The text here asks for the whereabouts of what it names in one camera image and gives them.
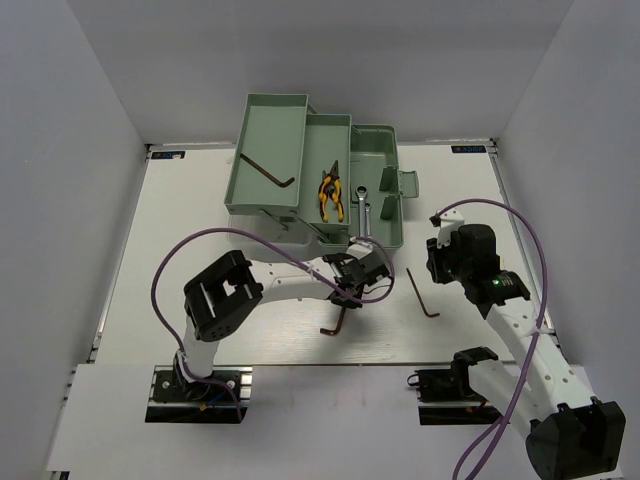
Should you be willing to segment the small silver combination wrench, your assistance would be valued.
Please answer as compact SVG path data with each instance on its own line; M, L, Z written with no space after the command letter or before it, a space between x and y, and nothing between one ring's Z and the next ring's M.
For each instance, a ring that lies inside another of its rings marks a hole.
M364 204L364 237L372 237L372 217L371 217L371 204L365 202Z

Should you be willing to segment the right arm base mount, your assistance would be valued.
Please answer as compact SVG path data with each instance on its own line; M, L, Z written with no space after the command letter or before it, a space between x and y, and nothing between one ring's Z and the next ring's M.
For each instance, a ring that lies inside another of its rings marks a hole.
M501 418L489 401L473 391L469 368L481 361L498 360L488 347L458 351L446 368L415 370L407 386L417 392L422 426L491 425Z

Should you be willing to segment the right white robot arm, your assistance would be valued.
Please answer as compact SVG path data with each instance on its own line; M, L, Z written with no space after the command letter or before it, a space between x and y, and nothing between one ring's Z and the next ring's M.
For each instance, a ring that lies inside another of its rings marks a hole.
M515 377L486 347L455 354L451 384L461 397L492 404L524 439L541 479L579 479L616 469L626 418L603 402L575 373L520 277L502 269L494 231L487 225L444 221L427 242L427 268L438 284L458 282L465 297L506 345Z

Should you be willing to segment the yellow needle-nose pliers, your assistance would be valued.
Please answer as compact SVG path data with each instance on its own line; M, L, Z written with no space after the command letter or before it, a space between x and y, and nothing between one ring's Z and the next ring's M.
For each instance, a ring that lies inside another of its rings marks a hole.
M337 209L338 212L338 221L339 222L343 222L344 221L344 206L342 203L342 199L341 199L341 195L342 195L342 185L341 185L341 180L340 180L340 176L339 176L339 161L335 160L331 169L327 172L329 174L332 175L333 180L334 180L334 193L332 195L332 198L329 200L331 201L334 206Z

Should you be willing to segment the thin brown hex key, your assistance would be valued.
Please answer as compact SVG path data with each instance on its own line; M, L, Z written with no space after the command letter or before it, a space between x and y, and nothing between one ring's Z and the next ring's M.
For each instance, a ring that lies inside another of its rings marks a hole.
M258 164L256 161L254 161L252 158L250 158L249 156L247 156L244 153L240 153L239 157L242 160L244 160L248 165L250 165L252 168L254 168L256 171L258 171L261 175L263 175L265 178L267 178L269 181L274 183L279 188L287 188L288 186L290 186L291 184L293 184L295 182L295 178L294 177L290 177L290 178L288 178L286 180L278 179L270 171L265 169L263 166Z

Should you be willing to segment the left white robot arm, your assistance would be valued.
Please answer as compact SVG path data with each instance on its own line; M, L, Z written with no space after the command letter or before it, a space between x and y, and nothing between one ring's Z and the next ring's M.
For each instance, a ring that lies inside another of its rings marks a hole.
M391 277L382 256L360 245L298 263L253 261L240 250L224 254L183 288L187 329L174 361L177 387L191 399L205 396L219 343L259 305L314 299L355 309L367 287Z

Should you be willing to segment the green plastic toolbox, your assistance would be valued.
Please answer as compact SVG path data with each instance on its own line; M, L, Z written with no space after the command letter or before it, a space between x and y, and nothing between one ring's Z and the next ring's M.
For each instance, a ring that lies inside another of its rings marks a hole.
M300 233L337 251L369 228L394 251L404 243L403 202L418 195L393 126L320 113L306 94L248 95L224 205L271 225L273 241Z

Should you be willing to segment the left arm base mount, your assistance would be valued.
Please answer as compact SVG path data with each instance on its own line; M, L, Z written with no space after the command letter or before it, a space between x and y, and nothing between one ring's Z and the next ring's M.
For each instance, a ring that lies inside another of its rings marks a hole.
M248 410L253 370L249 366L215 367L211 378L227 387L207 383L189 383L178 369L154 367L145 413L146 423L157 424L240 424L231 389L239 403L241 415Z

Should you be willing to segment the long brown hex key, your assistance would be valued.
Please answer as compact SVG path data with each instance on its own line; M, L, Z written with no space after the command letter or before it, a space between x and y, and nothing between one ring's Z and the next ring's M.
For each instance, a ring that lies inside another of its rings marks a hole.
M333 328L320 328L319 333L326 336L336 336L340 333L344 324L347 308L342 307L339 313L338 320Z

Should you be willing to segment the large silver ratchet wrench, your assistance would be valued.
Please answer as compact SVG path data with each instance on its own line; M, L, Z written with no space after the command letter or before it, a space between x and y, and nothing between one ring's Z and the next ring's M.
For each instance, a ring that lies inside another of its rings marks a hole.
M364 185L359 185L355 189L358 201L359 236L364 237L364 204L367 202L368 190Z

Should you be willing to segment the yellow combination pliers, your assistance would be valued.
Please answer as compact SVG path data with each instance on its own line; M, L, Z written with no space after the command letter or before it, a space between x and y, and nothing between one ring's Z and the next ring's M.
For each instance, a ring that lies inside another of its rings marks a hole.
M334 180L331 174L322 172L322 181L318 189L319 213L323 222L329 221L327 213L327 203L334 193Z

